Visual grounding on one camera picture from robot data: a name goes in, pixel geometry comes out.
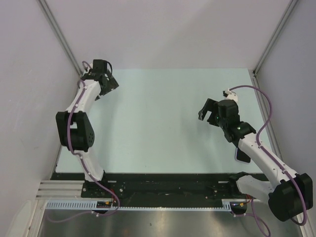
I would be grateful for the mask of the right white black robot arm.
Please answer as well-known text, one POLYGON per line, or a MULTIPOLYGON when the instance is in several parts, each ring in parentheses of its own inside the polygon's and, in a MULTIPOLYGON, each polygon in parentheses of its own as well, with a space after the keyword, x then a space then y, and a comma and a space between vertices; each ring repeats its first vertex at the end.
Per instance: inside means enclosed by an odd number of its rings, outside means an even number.
POLYGON ((243 154, 241 161, 253 161, 268 179, 264 182, 245 172, 238 173, 228 185, 231 197, 248 194, 267 204, 274 216, 283 222, 298 214, 305 214, 313 207, 311 177, 306 173, 297 173, 257 139, 255 129, 240 120, 236 101, 208 98, 198 113, 199 120, 204 120, 207 112, 211 113, 208 123, 220 127, 226 140, 243 154))

